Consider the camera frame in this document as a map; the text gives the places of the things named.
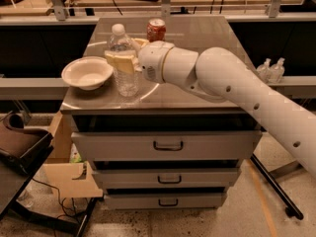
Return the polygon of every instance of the white bowl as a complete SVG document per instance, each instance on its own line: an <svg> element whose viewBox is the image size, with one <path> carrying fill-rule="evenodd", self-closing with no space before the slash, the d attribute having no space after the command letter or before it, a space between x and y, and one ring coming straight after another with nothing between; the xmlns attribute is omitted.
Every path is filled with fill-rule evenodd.
<svg viewBox="0 0 316 237"><path fill-rule="evenodd" d="M87 56L76 59L62 70L65 83L91 91L102 86L113 74L113 68L102 57Z"/></svg>

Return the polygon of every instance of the spray bottle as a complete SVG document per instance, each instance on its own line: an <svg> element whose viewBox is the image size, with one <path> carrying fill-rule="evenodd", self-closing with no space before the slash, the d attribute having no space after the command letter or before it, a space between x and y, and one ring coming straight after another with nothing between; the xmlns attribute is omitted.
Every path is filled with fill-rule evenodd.
<svg viewBox="0 0 316 237"><path fill-rule="evenodd" d="M269 70L269 67L270 67L270 59L266 59L265 63L260 65L258 68L257 68L257 72L260 76L260 78L265 82L267 83L268 82L268 70Z"/></svg>
<svg viewBox="0 0 316 237"><path fill-rule="evenodd" d="M284 64L285 59L280 58L275 65L269 68L269 82L278 83L284 73Z"/></svg>

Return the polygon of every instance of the cardboard box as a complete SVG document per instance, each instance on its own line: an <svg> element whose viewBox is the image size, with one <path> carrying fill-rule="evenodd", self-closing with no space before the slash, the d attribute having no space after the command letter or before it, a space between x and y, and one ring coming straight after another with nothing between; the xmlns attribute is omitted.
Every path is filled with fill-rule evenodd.
<svg viewBox="0 0 316 237"><path fill-rule="evenodd" d="M71 127L66 117L58 112L48 128L51 133L53 150L46 163L69 163L70 150L72 145Z"/></svg>
<svg viewBox="0 0 316 237"><path fill-rule="evenodd" d="M43 169L50 185L59 188L62 198L100 198L103 191L98 188L92 177L92 169L86 163L86 175L84 163L69 163L72 146L71 127L66 117L58 112L48 128L53 136L51 152ZM58 196L56 189L52 192Z"/></svg>
<svg viewBox="0 0 316 237"><path fill-rule="evenodd" d="M92 169L87 163L87 173L83 174L83 163L44 164L43 168L49 184L59 188L61 198L100 198L103 191L92 177Z"/></svg>

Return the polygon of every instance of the cable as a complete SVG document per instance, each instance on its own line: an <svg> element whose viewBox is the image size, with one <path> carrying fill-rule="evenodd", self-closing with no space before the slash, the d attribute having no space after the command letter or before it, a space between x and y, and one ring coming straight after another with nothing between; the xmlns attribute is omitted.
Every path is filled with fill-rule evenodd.
<svg viewBox="0 0 316 237"><path fill-rule="evenodd" d="M213 11L214 2L215 2L215 0L213 0L213 1L211 2L210 9L209 9L209 14L211 14L212 11Z"/></svg>
<svg viewBox="0 0 316 237"><path fill-rule="evenodd" d="M222 11L222 9L223 9L223 4L224 4L224 0L221 0L221 2L220 2L219 14L221 14L221 11Z"/></svg>
<svg viewBox="0 0 316 237"><path fill-rule="evenodd" d="M66 198L64 198L64 199L62 200L62 202L61 202L61 204L62 204L61 208L62 208L62 210L63 210L63 213L64 213L66 216L68 216L68 217L75 218L74 215L70 215L70 214L66 211L66 209L69 209L70 211L72 211L72 212L75 213L75 214L76 214L76 210L75 210L74 208L67 208L67 207L64 205L65 200L66 200Z"/></svg>
<svg viewBox="0 0 316 237"><path fill-rule="evenodd" d="M60 217L68 217L66 214L61 214L61 215L59 215L59 216L56 216L56 219L59 219ZM56 235L56 229L53 227L53 236L54 237L57 237L57 235Z"/></svg>
<svg viewBox="0 0 316 237"><path fill-rule="evenodd" d="M64 207L64 208L66 208L66 209L70 209L70 210L71 210L71 208L67 208L67 207L65 207L65 206L62 204L62 202L61 202L61 200L60 200L60 190L59 190L59 188L58 188L58 187L55 187L55 186L49 185L49 184L44 183L44 182L41 182L41 181L38 181L38 180L36 180L36 179L34 179L34 178L32 178L32 180L33 180L34 182L39 183L39 184L42 184L42 185L45 185L45 186L51 187L51 188L53 188L53 189L56 189L56 190L57 190L57 192L58 192L58 203L60 204L60 206L62 206L62 207Z"/></svg>
<svg viewBox="0 0 316 237"><path fill-rule="evenodd" d="M79 219L78 219L78 213L77 213L77 210L76 210L75 200L74 200L73 197L71 198L71 201L72 201L73 211L75 212L74 218L75 218L75 219L77 220L77 222L80 224L80 221L79 221Z"/></svg>
<svg viewBox="0 0 316 237"><path fill-rule="evenodd" d="M113 1L113 4L117 7L119 13L122 15L122 12L121 12L119 6L117 5L116 1L115 0L112 0L112 1Z"/></svg>

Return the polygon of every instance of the stainless steel countertop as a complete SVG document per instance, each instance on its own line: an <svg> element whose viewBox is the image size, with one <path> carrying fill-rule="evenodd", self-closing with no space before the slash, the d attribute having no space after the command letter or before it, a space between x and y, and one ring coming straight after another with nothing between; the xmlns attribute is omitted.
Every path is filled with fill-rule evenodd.
<svg viewBox="0 0 316 237"><path fill-rule="evenodd" d="M149 17L117 17L100 19L94 30L85 56L104 57L107 39L113 24L125 25L126 32L132 38L146 39L146 26ZM220 46L235 53L250 69L252 62L238 41L229 24L221 16L172 16L166 22L166 41L177 47L202 53L204 50ZM139 73L140 87L135 97L125 98L119 95L113 76L104 86L93 91L84 91L69 87L61 106L64 114L94 115L107 113L209 113L238 112L241 110L230 102L210 103L190 95L180 88L146 81Z"/></svg>

